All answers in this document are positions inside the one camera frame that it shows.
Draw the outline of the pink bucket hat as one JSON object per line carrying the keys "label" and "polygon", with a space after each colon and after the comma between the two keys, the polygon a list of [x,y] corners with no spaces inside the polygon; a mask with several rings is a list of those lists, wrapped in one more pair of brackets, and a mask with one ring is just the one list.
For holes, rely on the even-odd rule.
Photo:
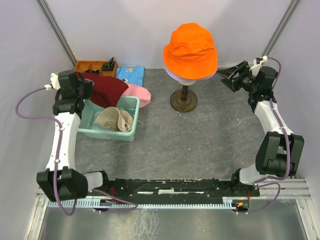
{"label": "pink bucket hat", "polygon": [[123,92],[123,96],[132,96],[139,99],[139,107],[145,107],[151,102],[152,95],[144,87],[128,83],[128,88]]}

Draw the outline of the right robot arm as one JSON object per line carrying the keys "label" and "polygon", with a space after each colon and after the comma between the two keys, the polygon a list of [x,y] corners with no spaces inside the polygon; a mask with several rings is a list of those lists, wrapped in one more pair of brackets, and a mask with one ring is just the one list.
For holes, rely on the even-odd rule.
{"label": "right robot arm", "polygon": [[232,92],[243,89],[248,93],[248,105],[265,133],[255,163],[238,169],[226,183],[230,196],[259,196],[259,190],[267,187],[281,191],[282,182],[296,174],[305,144],[304,138],[290,130],[279,112],[274,86],[280,72],[264,62],[258,58],[253,66],[243,61],[217,71],[221,82]]}

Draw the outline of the blue printed cloth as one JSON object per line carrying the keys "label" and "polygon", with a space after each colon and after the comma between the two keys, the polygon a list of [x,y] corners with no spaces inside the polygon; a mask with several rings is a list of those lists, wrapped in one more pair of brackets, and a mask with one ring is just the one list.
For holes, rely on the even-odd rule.
{"label": "blue printed cloth", "polygon": [[127,84],[143,86],[145,75],[144,66],[121,66],[117,68],[116,77]]}

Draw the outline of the orange bucket hat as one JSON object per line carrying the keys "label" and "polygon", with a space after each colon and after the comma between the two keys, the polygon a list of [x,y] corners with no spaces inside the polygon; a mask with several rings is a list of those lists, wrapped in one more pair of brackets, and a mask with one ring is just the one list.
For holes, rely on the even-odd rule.
{"label": "orange bucket hat", "polygon": [[180,25],[163,49],[163,62],[173,74],[189,80],[209,77],[218,69],[212,34],[195,22]]}

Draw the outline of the wooden compartment tray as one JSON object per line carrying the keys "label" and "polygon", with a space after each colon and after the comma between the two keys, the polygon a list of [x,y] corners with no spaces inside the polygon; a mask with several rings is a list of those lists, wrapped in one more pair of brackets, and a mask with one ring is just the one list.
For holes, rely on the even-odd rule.
{"label": "wooden compartment tray", "polygon": [[74,70],[76,72],[84,73],[87,70],[97,71],[99,70],[99,75],[106,77],[116,77],[117,70],[118,70],[118,63],[115,61],[114,68],[112,71],[104,71],[102,70],[102,67],[104,64],[106,64],[107,61],[93,61],[93,60],[79,60],[76,62],[76,65],[74,67]]}

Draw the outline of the dark red hat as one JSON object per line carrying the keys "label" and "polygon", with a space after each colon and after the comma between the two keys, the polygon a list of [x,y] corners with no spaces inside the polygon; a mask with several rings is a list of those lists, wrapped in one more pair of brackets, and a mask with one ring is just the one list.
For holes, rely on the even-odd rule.
{"label": "dark red hat", "polygon": [[123,93],[129,88],[124,81],[113,76],[100,76],[96,73],[83,72],[85,80],[94,82],[90,101],[103,107],[116,107]]}

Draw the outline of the cream mannequin head stand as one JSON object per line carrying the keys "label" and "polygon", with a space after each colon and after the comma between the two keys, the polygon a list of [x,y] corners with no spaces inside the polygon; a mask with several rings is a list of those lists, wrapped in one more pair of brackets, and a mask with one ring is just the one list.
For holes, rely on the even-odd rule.
{"label": "cream mannequin head stand", "polygon": [[178,83],[182,85],[182,88],[172,93],[170,105],[179,113],[189,113],[193,111],[198,104],[196,94],[192,90],[189,90],[189,86],[195,84],[196,81],[179,81]]}

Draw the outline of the teal plastic basket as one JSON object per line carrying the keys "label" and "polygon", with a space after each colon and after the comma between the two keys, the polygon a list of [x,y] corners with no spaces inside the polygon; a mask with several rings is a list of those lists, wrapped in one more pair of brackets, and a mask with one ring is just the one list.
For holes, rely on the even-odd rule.
{"label": "teal plastic basket", "polygon": [[134,141],[140,107],[140,100],[138,97],[122,96],[116,106],[119,110],[127,111],[132,117],[132,129],[129,132],[121,132],[119,130],[113,130],[97,125],[96,120],[105,109],[94,104],[90,100],[86,100],[84,103],[85,107],[82,111],[82,118],[77,130],[79,133],[83,133],[92,139],[125,142]]}

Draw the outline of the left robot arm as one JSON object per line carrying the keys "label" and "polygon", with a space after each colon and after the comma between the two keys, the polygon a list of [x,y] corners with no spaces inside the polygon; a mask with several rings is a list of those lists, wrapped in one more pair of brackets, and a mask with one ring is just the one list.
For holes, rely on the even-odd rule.
{"label": "left robot arm", "polygon": [[82,174],[75,164],[76,136],[94,83],[74,70],[52,73],[50,81],[57,91],[52,106],[53,145],[45,171],[37,173],[36,182],[52,202],[83,199],[93,189],[106,195],[111,189],[106,172]]}

